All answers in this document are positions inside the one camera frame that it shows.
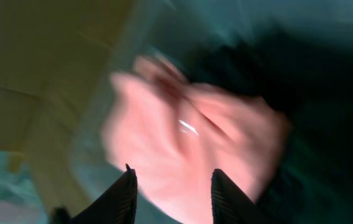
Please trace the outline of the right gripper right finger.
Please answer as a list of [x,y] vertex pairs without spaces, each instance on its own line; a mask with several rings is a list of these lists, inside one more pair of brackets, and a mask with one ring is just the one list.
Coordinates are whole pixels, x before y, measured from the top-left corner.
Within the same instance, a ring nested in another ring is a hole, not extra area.
[[211,178],[214,224],[273,224],[221,169]]

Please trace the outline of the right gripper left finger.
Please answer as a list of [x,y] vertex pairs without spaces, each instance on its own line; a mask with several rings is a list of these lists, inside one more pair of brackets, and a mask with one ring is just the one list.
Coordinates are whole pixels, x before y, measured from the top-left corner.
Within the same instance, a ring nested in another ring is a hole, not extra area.
[[70,224],[134,224],[138,181],[125,164],[125,172],[91,205],[70,220]]

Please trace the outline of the pink garment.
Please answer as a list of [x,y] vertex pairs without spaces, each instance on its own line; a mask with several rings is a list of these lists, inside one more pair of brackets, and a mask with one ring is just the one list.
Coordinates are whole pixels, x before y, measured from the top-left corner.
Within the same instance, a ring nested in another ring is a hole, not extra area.
[[286,117],[261,97],[190,83],[164,58],[138,57],[110,76],[115,105],[103,127],[108,161],[132,167],[143,195],[181,223],[211,223],[211,176],[222,169],[252,201],[276,173]]

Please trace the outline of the dark green garment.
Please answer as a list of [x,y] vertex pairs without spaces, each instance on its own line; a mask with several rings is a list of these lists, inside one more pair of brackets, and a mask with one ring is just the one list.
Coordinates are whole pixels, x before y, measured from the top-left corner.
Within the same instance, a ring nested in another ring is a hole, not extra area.
[[190,81],[261,96],[291,123],[260,208],[353,223],[353,1],[169,1],[156,26]]

